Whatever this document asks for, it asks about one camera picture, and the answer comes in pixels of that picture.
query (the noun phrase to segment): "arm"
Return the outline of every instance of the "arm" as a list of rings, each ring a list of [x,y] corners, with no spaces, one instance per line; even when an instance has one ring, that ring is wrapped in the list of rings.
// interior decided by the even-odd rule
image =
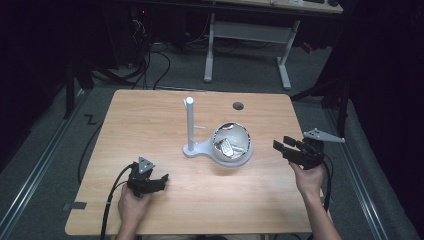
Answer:
[[[141,198],[134,196],[127,185],[122,186],[121,199],[118,203],[121,227],[118,232],[118,240],[133,240],[137,227],[147,211],[152,194],[146,194]]]
[[[324,177],[323,168],[318,166],[303,170],[297,164],[292,162],[289,164],[296,175],[296,185],[305,203],[314,239],[341,239],[321,203],[320,189]]]

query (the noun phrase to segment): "human hand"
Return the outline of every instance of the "human hand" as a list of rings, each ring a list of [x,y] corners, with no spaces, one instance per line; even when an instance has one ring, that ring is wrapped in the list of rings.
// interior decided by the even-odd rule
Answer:
[[[118,202],[119,215],[121,216],[122,224],[138,225],[147,211],[147,206],[152,197],[152,193],[145,194],[139,198],[134,196],[127,184],[122,186],[121,199]]]
[[[303,197],[320,198],[320,189],[324,178],[324,169],[317,166],[303,170],[299,165],[289,162],[296,175],[296,186]]]

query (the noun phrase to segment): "desk leg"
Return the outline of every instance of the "desk leg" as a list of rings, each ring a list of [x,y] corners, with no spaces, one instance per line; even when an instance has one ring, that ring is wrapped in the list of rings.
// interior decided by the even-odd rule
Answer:
[[[215,13],[211,13],[211,23],[209,27],[209,48],[208,48],[208,55],[206,56],[206,66],[205,66],[205,78],[204,78],[205,82],[212,81],[214,27],[215,27]]]
[[[283,82],[283,88],[286,90],[291,89],[290,79],[287,75],[286,60],[289,56],[291,46],[293,45],[294,38],[296,37],[297,29],[299,28],[300,21],[296,20],[290,31],[290,36],[286,44],[286,49],[282,57],[277,57],[278,69],[280,70],[281,81]]]

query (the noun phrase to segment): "table top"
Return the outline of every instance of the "table top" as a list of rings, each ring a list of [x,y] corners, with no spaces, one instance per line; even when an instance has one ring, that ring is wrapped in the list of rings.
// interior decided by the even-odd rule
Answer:
[[[246,127],[253,155],[245,165],[225,168],[206,156],[184,155],[187,97],[194,99],[194,124],[204,127],[195,129],[196,142],[227,122]],[[244,109],[235,110],[234,102]],[[66,232],[99,235],[115,179],[139,156],[156,165],[151,179],[167,173],[170,179],[164,191],[154,194],[138,234],[310,232],[293,170],[272,147],[283,136],[302,139],[287,95],[118,90],[75,199],[87,205],[71,211]],[[112,199],[107,234],[119,229],[120,190]]]
[[[336,13],[341,14],[343,8],[339,5],[336,7],[330,6],[328,0],[325,0],[324,3],[314,3],[314,2],[303,2],[303,5],[297,5],[291,3],[290,0],[273,0],[273,5],[271,5],[271,0],[215,0],[216,2],[222,3],[234,3],[234,4],[245,4],[253,6],[262,6],[262,7],[277,7],[285,8],[292,10],[302,10],[310,12],[322,12],[322,13]]]

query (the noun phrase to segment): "white desk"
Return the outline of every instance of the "white desk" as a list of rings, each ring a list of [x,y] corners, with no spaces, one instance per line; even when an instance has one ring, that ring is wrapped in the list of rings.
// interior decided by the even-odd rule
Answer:
[[[235,3],[235,4],[249,4],[258,7],[271,6],[269,0],[217,0],[216,2],[222,3]],[[343,9],[339,6],[332,7],[327,2],[324,4],[304,2],[303,6],[289,3],[289,0],[278,0],[275,1],[272,7],[286,8],[291,10],[299,11],[313,11],[323,13],[337,13],[343,12]],[[210,31],[209,31],[209,48],[206,56],[205,66],[205,82],[212,81],[213,73],[213,44],[215,37],[222,38],[233,38],[241,40],[251,40],[260,42],[271,42],[284,44],[284,51],[281,57],[277,57],[277,66],[280,71],[281,81],[283,87],[286,90],[291,89],[290,79],[287,74],[286,61],[289,55],[290,49],[293,45],[293,41],[296,37],[296,33],[299,27],[300,21],[296,20],[291,28],[272,27],[264,25],[253,25],[233,22],[222,22],[215,21],[215,14],[211,14]]]

